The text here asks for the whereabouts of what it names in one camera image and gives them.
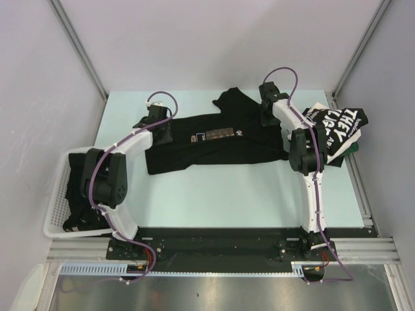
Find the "white plastic laundry basket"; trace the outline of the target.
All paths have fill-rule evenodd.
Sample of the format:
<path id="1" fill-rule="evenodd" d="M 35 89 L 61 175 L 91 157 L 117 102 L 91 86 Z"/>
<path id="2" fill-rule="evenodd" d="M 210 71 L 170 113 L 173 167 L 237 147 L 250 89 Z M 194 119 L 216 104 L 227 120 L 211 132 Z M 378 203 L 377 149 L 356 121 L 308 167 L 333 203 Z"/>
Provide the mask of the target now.
<path id="1" fill-rule="evenodd" d="M 65 198 L 67 182 L 71 171 L 69 166 L 69 154 L 85 154 L 90 148 L 92 147 L 72 149 L 66 152 L 60 159 L 43 227 L 43 232 L 50 238 L 78 238 L 112 234 L 112 230 L 110 228 L 80 232 L 66 232 L 63 229 L 64 222 L 71 214 L 69 204 Z"/>

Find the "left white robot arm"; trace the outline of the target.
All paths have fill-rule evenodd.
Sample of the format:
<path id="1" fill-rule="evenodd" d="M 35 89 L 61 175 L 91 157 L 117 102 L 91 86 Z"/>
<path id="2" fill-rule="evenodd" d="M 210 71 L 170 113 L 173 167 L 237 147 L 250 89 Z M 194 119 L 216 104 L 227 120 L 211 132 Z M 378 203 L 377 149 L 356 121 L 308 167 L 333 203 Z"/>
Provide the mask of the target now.
<path id="1" fill-rule="evenodd" d="M 143 251 L 142 241 L 135 238 L 138 225 L 126 206 L 131 167 L 145 150 L 172 141 L 171 110 L 158 102 L 147 109 L 148 115 L 120 142 L 86 152 L 80 186 L 82 195 L 107 221 L 113 237 L 122 240 L 120 250 L 130 259 L 138 258 Z"/>

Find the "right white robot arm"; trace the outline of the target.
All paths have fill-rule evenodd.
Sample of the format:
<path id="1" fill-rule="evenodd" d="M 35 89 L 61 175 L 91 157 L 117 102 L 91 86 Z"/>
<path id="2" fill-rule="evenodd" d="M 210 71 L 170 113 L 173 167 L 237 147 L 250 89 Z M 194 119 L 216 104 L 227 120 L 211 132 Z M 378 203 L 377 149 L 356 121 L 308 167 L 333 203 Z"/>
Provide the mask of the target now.
<path id="1" fill-rule="evenodd" d="M 290 132 L 289 164 L 297 173 L 303 204 L 303 230 L 324 234 L 327 227 L 322 207 L 322 175 L 327 163 L 326 130 L 314 125 L 291 104 L 291 98 L 273 82 L 259 86 L 261 122 L 270 126 L 280 122 Z"/>

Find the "black graphic t shirt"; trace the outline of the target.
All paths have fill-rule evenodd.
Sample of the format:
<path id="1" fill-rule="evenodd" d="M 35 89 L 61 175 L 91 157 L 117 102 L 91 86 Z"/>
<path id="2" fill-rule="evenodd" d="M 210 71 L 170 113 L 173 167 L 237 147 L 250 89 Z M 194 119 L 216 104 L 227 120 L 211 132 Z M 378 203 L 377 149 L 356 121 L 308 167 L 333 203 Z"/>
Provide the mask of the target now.
<path id="1" fill-rule="evenodd" d="M 263 126 L 260 105 L 233 87 L 213 101 L 219 113 L 173 119 L 172 141 L 145 152 L 150 175 L 192 165 L 244 165 L 289 158 L 280 123 Z"/>

